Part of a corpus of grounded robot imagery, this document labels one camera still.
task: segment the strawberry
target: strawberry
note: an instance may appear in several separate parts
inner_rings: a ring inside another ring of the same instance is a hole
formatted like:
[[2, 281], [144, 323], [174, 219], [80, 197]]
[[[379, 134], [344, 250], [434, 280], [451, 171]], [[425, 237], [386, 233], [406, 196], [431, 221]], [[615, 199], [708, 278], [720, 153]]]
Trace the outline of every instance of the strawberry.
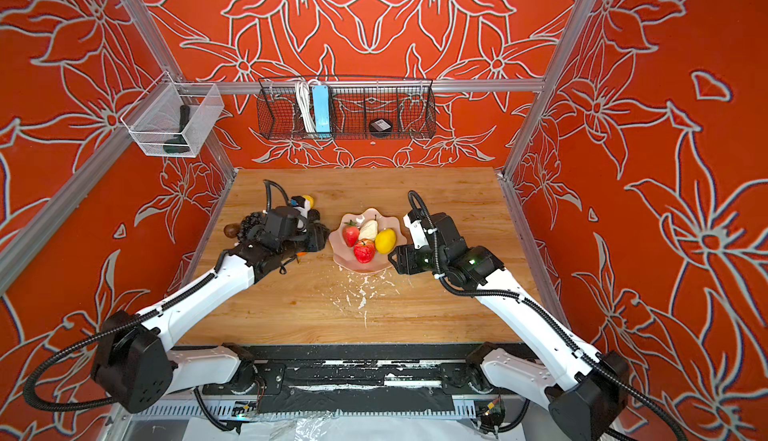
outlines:
[[345, 224], [346, 226], [341, 230], [341, 237], [344, 238], [347, 246], [352, 247], [357, 243], [357, 238], [360, 236], [360, 228], [354, 221], [348, 221]]
[[370, 239], [361, 239], [355, 243], [355, 258], [360, 263], [370, 263], [376, 254], [376, 245]]

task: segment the orange wall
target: orange wall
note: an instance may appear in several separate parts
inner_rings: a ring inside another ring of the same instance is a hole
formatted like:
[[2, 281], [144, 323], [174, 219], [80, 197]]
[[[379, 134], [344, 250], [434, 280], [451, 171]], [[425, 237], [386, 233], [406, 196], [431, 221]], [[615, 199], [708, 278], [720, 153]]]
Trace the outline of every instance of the orange wall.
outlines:
[[160, 72], [120, 0], [0, 0], [0, 250]]
[[[189, 80], [315, 73], [453, 79], [542, 76], [574, 0], [144, 0]], [[253, 96], [216, 133], [235, 166], [504, 164], [532, 93], [439, 96], [427, 141], [267, 141]]]
[[[159, 74], [119, 0], [0, 0], [0, 249], [94, 154]], [[178, 287], [224, 186], [209, 153], [131, 146], [0, 303], [0, 439], [95, 439], [108, 409], [34, 411], [27, 374], [58, 349]], [[93, 347], [47, 373], [59, 402], [102, 397]]]
[[[134, 313], [175, 291], [223, 187], [207, 153], [155, 158], [132, 145], [118, 159], [2, 296], [0, 439], [96, 438], [109, 408], [62, 417], [36, 411], [22, 397], [27, 373], [112, 313]], [[95, 348], [49, 370], [41, 396], [103, 397], [89, 378]]]
[[598, 0], [514, 178], [574, 331], [689, 439], [768, 432], [766, 6]]

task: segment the fruit plate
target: fruit plate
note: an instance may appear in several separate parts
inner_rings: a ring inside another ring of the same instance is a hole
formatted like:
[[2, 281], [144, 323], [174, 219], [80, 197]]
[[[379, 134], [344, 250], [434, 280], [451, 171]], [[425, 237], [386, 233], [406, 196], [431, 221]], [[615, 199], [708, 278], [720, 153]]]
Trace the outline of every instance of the fruit plate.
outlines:
[[362, 226], [363, 223], [373, 218], [379, 222], [379, 231], [385, 230], [388, 227], [395, 230], [397, 239], [395, 246], [408, 243], [406, 237], [400, 232], [400, 220], [394, 216], [382, 216], [375, 208], [368, 208], [361, 215], [347, 213], [341, 217], [339, 229], [335, 230], [328, 237], [328, 241], [331, 243], [331, 248], [333, 248], [333, 261], [335, 261], [336, 264], [360, 274], [378, 273], [379, 271], [384, 271], [392, 266], [389, 259], [387, 259], [387, 255], [381, 254], [378, 251], [374, 254], [370, 263], [360, 263], [355, 259], [355, 252], [346, 245], [344, 238], [341, 235], [341, 230], [344, 229], [344, 225], [348, 221], [354, 221], [359, 226]]

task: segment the cable sleeve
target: cable sleeve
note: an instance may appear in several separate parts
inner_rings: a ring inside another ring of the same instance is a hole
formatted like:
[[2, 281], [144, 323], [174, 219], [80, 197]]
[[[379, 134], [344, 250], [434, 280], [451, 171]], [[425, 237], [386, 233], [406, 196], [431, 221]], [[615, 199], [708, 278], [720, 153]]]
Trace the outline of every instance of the cable sleeve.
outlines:
[[507, 426], [499, 427], [498, 431], [500, 433], [506, 433], [507, 431], [512, 431], [514, 428], [518, 427], [518, 425], [523, 422], [523, 418], [525, 417], [525, 414], [528, 412], [529, 406], [531, 406], [531, 400], [526, 399], [525, 402], [523, 403], [523, 408], [520, 409], [520, 414], [517, 415], [517, 417], [514, 418], [514, 420]]
[[[408, 192], [408, 201], [411, 204], [411, 208], [413, 208], [416, 212], [421, 212], [422, 217], [427, 222], [427, 227], [429, 229], [434, 229], [435, 225], [432, 224], [432, 219], [429, 217], [429, 210], [427, 209], [427, 206], [425, 205], [424, 201], [422, 200], [421, 196], [418, 195], [417, 192], [411, 190]], [[432, 254], [434, 254], [434, 266], [435, 266], [435, 276], [438, 280], [440, 280], [440, 284], [451, 294], [455, 294], [456, 296], [463, 296], [463, 297], [477, 297], [477, 296], [502, 296], [502, 297], [510, 297], [514, 300], [519, 300], [520, 295], [518, 293], [515, 293], [513, 291], [504, 291], [504, 290], [475, 290], [475, 291], [466, 291], [466, 290], [458, 290], [448, 284], [446, 280], [445, 272], [442, 270], [440, 257], [438, 255], [437, 250], [437, 233], [436, 231], [432, 233]], [[523, 298], [522, 303], [525, 306], [530, 307], [533, 311], [538, 314], [548, 325], [552, 328], [552, 330], [560, 337], [560, 339], [563, 340], [566, 346], [568, 346], [569, 349], [573, 351], [577, 351], [579, 349], [576, 342], [573, 340], [573, 338], [568, 335], [568, 333], [563, 330], [563, 328], [560, 326], [560, 324], [552, 318], [552, 316], [544, 310], [541, 306], [539, 306], [536, 302], [534, 302], [530, 298]], [[680, 425], [675, 421], [669, 414], [667, 414], [666, 411], [664, 411], [659, 405], [656, 404], [655, 401], [653, 401], [651, 398], [645, 396], [637, 389], [633, 388], [632, 386], [629, 386], [628, 384], [625, 384], [621, 379], [619, 379], [615, 374], [611, 373], [608, 369], [605, 369], [604, 367], [600, 366], [598, 361], [595, 361], [591, 357], [589, 357], [586, 353], [584, 353], [581, 356], [581, 359], [589, 365], [592, 369], [598, 371], [603, 377], [608, 379], [611, 383], [619, 387], [620, 389], [625, 389], [632, 397], [636, 398], [638, 401], [640, 401], [643, 405], [645, 405], [648, 409], [654, 412], [658, 417], [661, 418], [662, 421], [664, 421], [670, 429], [672, 429], [672, 432], [674, 433], [675, 437], [678, 441], [687, 441], [687, 437], [685, 436], [685, 432], [683, 431], [683, 428], [680, 427]]]
[[[173, 297], [172, 299], [163, 303], [161, 305], [162, 310], [166, 311], [169, 308], [173, 307], [175, 304], [178, 304], [183, 300], [187, 299], [189, 296], [199, 291], [203, 286], [208, 284], [215, 277], [216, 277], [215, 273], [208, 273], [206, 277], [198, 281], [193, 287], [191, 287], [187, 291], [180, 293], [178, 296]], [[53, 413], [62, 413], [64, 411], [82, 411], [83, 409], [100, 408], [100, 407], [115, 403], [117, 400], [113, 397], [92, 399], [90, 401], [82, 401], [80, 403], [53, 403], [51, 401], [46, 401], [45, 399], [42, 399], [41, 397], [39, 397], [35, 388], [37, 386], [38, 381], [40, 380], [40, 377], [42, 377], [45, 371], [50, 369], [54, 364], [65, 359], [70, 354], [76, 351], [82, 350], [88, 345], [93, 344], [98, 340], [101, 340], [101, 338], [111, 336], [113, 334], [119, 333], [120, 331], [124, 331], [132, 327], [136, 327], [139, 324], [142, 324], [144, 321], [148, 321], [153, 317], [158, 316], [159, 313], [160, 312], [158, 312], [157, 310], [149, 311], [148, 313], [142, 314], [141, 316], [136, 317], [134, 320], [128, 321], [125, 324], [121, 324], [120, 326], [113, 327], [107, 331], [101, 331], [101, 333], [93, 334], [85, 338], [84, 340], [80, 340], [77, 343], [74, 343], [64, 348], [63, 350], [58, 351], [49, 359], [46, 359], [45, 361], [43, 361], [40, 364], [40, 366], [35, 368], [35, 370], [29, 374], [26, 382], [24, 383], [24, 390], [22, 391], [24, 395], [24, 401], [26, 401], [29, 406], [35, 409], [40, 409], [41, 411], [49, 411]]]
[[631, 438], [625, 434], [621, 434], [619, 431], [616, 431], [615, 429], [611, 429], [611, 428], [606, 429], [605, 434], [609, 435], [612, 438], [618, 439], [619, 441], [637, 441], [635, 438]]
[[216, 419], [214, 415], [210, 413], [208, 408], [205, 406], [205, 403], [203, 402], [203, 395], [200, 394], [200, 390], [197, 387], [193, 389], [193, 393], [194, 393], [194, 398], [197, 400], [197, 405], [200, 406], [200, 409], [203, 410], [203, 416], [205, 416], [205, 418], [209, 420], [211, 424], [213, 424], [215, 427], [217, 427], [221, 431], [231, 431], [235, 429], [235, 427], [230, 427], [230, 428], [226, 427], [224, 424], [222, 424], [221, 421]]

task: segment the wooden table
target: wooden table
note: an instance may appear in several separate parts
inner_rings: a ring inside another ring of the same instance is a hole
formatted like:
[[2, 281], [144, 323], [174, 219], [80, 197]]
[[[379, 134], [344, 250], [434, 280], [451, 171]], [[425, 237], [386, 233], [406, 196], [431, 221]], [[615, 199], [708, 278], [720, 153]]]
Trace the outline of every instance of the wooden table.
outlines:
[[[401, 218], [407, 193], [417, 190], [431, 213], [445, 212], [467, 245], [482, 244], [498, 256], [538, 300], [538, 290], [491, 168], [241, 169], [216, 222], [196, 276], [232, 247], [224, 225], [264, 209], [264, 179], [288, 196], [315, 198], [321, 221], [337, 229], [345, 213], [377, 208]], [[282, 198], [273, 190], [273, 199]], [[271, 273], [197, 323], [185, 344], [496, 343], [520, 339], [474, 299], [446, 292], [430, 273], [401, 276], [389, 268], [363, 276], [333, 262], [330, 244], [307, 254], [288, 273]]]

